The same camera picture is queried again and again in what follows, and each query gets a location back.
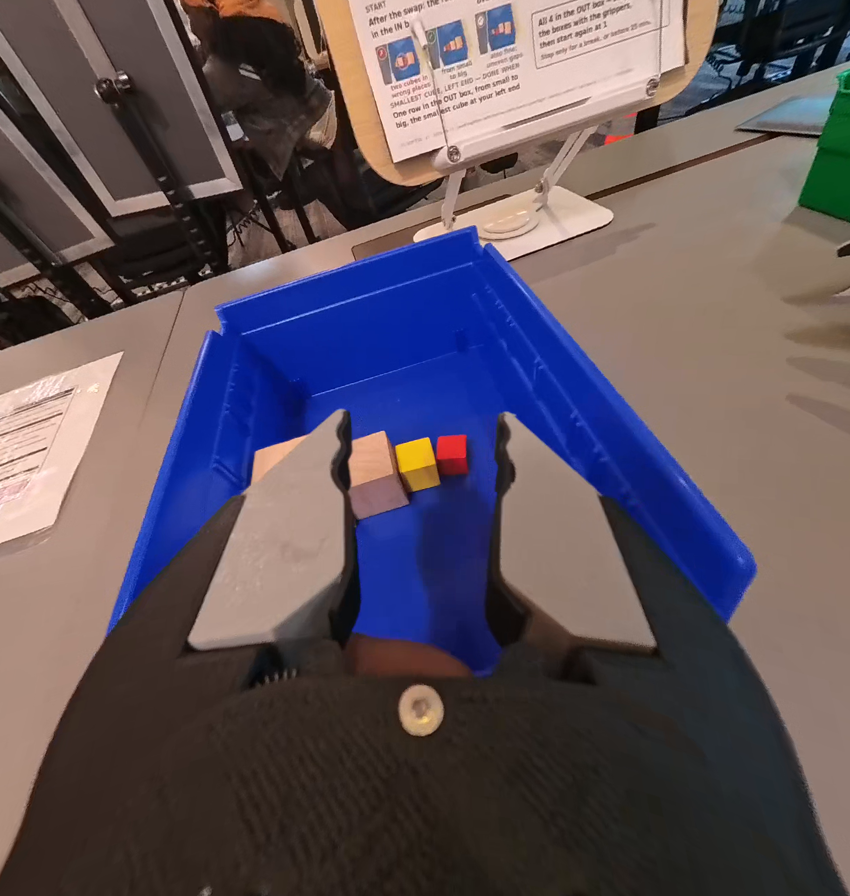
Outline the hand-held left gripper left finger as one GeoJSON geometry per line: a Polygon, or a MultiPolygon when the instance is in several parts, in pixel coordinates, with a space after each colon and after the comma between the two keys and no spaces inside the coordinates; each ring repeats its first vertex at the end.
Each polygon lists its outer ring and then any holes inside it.
{"type": "Polygon", "coordinates": [[[328,416],[242,498],[188,634],[196,651],[331,640],[361,607],[350,413],[328,416]]]}

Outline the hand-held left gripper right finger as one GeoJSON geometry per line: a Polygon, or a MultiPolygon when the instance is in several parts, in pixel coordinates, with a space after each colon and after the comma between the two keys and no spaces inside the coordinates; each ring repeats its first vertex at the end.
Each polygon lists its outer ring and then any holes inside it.
{"type": "Polygon", "coordinates": [[[485,614],[498,645],[655,651],[601,495],[518,417],[498,417],[485,614]]]}

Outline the green plastic bin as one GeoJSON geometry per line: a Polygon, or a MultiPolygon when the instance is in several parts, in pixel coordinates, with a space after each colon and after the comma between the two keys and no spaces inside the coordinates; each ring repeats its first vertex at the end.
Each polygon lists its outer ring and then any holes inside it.
{"type": "Polygon", "coordinates": [[[850,70],[837,76],[799,205],[850,223],[850,70]]]}

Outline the large natural wooden cube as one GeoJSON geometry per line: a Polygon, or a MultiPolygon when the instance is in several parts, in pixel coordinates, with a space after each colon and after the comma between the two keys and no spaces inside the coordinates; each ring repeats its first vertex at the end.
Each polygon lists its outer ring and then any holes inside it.
{"type": "Polygon", "coordinates": [[[251,467],[251,484],[258,483],[275,465],[283,461],[306,439],[305,435],[285,442],[277,442],[254,452],[251,467]]]}

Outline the medium natural wooden cube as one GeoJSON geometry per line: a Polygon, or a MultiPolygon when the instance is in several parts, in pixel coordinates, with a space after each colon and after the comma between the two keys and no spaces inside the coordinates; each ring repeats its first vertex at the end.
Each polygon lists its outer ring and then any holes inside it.
{"type": "Polygon", "coordinates": [[[386,431],[352,441],[349,497],[358,521],[409,505],[394,445],[386,431]]]}

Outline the yellow wooden cube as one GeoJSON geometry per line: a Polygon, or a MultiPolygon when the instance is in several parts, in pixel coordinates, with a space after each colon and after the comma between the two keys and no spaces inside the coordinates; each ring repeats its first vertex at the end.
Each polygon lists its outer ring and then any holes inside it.
{"type": "Polygon", "coordinates": [[[438,463],[429,437],[399,443],[395,454],[398,473],[408,492],[440,485],[438,463]]]}

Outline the blue plastic bin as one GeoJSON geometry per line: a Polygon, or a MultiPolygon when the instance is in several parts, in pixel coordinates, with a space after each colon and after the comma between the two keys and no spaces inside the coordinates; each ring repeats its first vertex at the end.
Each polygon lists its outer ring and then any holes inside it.
{"type": "Polygon", "coordinates": [[[229,498],[253,454],[346,409],[359,438],[467,437],[469,474],[360,524],[358,629],[430,643],[477,672],[498,415],[515,414],[612,497],[724,621],[755,560],[686,472],[494,250],[468,232],[218,306],[109,622],[229,498]]]}

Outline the laminated paper sheet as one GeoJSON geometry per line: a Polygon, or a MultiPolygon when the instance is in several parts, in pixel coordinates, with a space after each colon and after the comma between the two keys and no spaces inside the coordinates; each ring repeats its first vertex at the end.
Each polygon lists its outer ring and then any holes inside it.
{"type": "Polygon", "coordinates": [[[122,356],[0,394],[0,545],[57,521],[122,356]]]}

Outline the grey aluminium-framed case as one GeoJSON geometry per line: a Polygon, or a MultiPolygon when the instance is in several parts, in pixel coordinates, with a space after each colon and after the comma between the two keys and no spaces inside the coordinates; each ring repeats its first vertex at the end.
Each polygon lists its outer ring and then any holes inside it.
{"type": "Polygon", "coordinates": [[[206,204],[243,183],[175,2],[0,2],[0,63],[109,220],[167,209],[227,270],[206,204]]]}

